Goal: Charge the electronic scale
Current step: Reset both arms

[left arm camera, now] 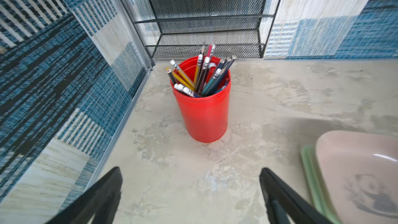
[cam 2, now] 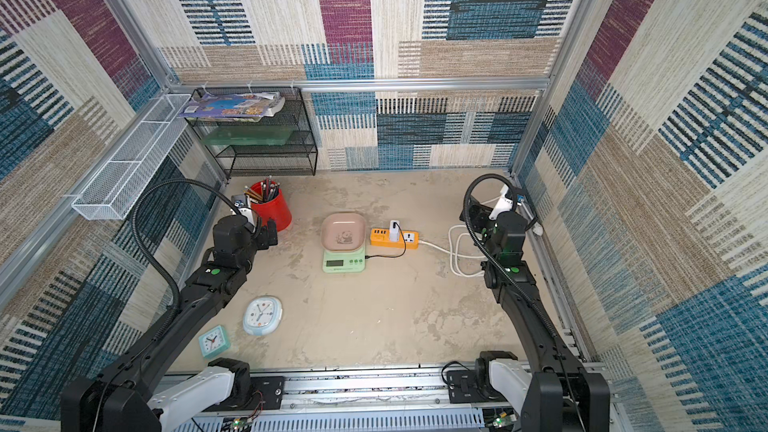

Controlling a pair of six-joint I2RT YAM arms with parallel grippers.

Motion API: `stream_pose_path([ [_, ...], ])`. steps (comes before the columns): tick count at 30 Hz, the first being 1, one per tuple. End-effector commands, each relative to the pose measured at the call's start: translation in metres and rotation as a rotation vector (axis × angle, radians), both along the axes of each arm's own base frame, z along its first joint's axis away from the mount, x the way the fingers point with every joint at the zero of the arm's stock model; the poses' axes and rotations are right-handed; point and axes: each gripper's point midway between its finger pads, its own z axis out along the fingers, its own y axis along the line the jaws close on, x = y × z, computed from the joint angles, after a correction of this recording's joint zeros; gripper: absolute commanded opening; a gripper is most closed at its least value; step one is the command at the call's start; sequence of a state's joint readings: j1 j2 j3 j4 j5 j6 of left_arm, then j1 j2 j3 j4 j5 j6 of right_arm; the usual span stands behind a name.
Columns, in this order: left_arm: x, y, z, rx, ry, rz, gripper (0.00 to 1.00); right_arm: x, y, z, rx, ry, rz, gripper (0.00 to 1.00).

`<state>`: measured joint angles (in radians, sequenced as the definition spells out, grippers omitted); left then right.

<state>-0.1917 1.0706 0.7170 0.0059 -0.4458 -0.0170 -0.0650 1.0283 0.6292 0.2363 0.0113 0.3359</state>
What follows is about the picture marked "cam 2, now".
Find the orange power strip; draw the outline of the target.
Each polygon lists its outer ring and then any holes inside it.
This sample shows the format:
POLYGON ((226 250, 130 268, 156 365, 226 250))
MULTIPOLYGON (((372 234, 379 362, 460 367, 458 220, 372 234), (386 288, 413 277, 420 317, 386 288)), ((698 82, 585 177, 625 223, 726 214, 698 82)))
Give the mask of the orange power strip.
POLYGON ((392 234, 391 229, 372 228, 369 235, 369 241, 370 245, 374 247, 415 250, 419 246, 419 234, 414 231, 403 231, 392 234))

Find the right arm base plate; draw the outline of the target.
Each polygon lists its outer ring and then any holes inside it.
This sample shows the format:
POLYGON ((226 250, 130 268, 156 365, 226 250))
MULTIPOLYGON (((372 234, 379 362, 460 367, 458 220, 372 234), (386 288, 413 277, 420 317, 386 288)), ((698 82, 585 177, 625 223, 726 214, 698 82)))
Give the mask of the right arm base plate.
POLYGON ((491 392, 477 382, 474 370, 448 368, 441 372, 451 404, 507 403, 500 392, 491 392))

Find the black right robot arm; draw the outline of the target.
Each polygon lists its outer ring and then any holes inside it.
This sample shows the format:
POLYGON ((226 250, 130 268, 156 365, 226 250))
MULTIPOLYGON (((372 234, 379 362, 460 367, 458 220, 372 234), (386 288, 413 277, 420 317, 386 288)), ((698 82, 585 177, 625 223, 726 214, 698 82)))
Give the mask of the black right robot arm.
POLYGON ((460 220, 483 258, 485 286, 511 320, 525 352, 485 351, 476 382, 488 398, 502 398, 517 415, 516 431, 606 431, 611 393, 607 380, 574 355, 546 311, 523 245, 534 223, 517 211, 522 189, 496 173, 467 187, 460 220))

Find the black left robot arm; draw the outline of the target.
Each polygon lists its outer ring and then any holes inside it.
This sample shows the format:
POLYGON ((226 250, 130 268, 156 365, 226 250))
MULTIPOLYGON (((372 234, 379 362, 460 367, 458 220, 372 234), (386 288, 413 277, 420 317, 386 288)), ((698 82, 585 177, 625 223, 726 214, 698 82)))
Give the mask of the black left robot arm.
POLYGON ((138 231, 145 202, 171 180, 145 189, 130 215, 140 252, 167 282, 172 300, 166 312, 95 378, 79 377, 60 396, 64 431, 158 431, 170 415, 148 402, 160 379, 200 328, 223 309, 245 283, 257 252, 278 243, 274 220, 248 219, 223 193, 231 210, 212 229, 213 245, 199 267, 179 286, 148 250, 138 231))

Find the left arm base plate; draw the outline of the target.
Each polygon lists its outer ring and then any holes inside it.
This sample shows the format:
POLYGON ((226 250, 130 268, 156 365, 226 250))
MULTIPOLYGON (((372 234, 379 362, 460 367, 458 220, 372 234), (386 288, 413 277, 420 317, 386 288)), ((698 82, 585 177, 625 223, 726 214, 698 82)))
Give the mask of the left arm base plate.
POLYGON ((282 405, 285 382, 285 376, 251 376, 249 385, 237 379, 232 393, 205 412, 278 410, 282 405))

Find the green electronic kitchen scale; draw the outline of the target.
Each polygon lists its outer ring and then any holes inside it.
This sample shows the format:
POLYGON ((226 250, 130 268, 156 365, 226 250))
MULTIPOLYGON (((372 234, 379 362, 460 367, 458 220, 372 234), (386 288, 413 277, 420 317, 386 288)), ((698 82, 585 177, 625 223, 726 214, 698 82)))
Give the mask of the green electronic kitchen scale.
POLYGON ((325 273, 360 273, 365 269, 366 250, 329 251, 323 253, 322 269, 325 273))

